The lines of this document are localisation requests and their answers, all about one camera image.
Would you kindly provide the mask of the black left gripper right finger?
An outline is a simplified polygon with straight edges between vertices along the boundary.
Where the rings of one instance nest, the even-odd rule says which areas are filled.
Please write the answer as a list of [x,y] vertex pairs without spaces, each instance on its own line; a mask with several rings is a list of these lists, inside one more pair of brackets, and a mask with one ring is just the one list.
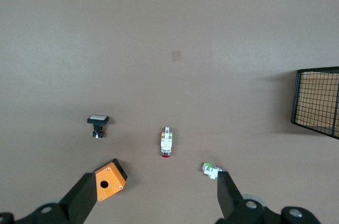
[[227,171],[218,173],[217,198],[223,214],[217,224],[264,222],[264,207],[253,199],[244,199]]

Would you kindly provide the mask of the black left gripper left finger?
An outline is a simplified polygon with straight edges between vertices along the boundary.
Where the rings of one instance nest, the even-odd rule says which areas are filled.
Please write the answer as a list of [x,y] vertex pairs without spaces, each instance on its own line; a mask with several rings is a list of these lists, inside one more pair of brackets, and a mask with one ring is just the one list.
[[59,202],[67,223],[84,223],[96,204],[96,196],[95,174],[85,173]]

